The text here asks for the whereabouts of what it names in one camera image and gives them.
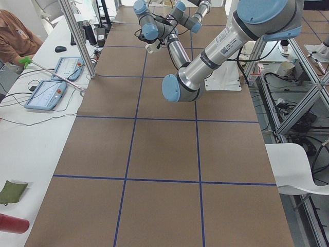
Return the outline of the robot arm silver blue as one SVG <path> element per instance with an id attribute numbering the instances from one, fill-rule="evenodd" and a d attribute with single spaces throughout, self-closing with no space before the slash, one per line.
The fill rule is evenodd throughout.
<path id="1" fill-rule="evenodd" d="M 145 1 L 135 1 L 133 9 L 141 27 L 139 39 L 149 52 L 166 46 L 178 71 L 162 81 L 162 94 L 170 102 L 198 100 L 204 80 L 249 41 L 279 41 L 298 36 L 302 27 L 303 1 L 239 1 L 230 20 L 194 59 L 187 56 L 179 38 L 178 24 L 197 33 L 211 9 L 211 1 L 193 1 L 198 9 L 187 16 L 183 2 L 177 2 L 166 17 L 153 14 Z"/>
<path id="2" fill-rule="evenodd" d="M 186 29 L 193 33 L 198 33 L 202 27 L 202 20 L 206 14 L 210 12 L 212 3 L 208 0 L 189 1 L 190 3 L 197 6 L 197 11 L 192 15 L 188 16 L 185 14 L 186 5 L 182 1 L 178 1 L 172 10 L 167 15 L 168 20 L 171 19 L 176 23 L 184 26 Z"/>

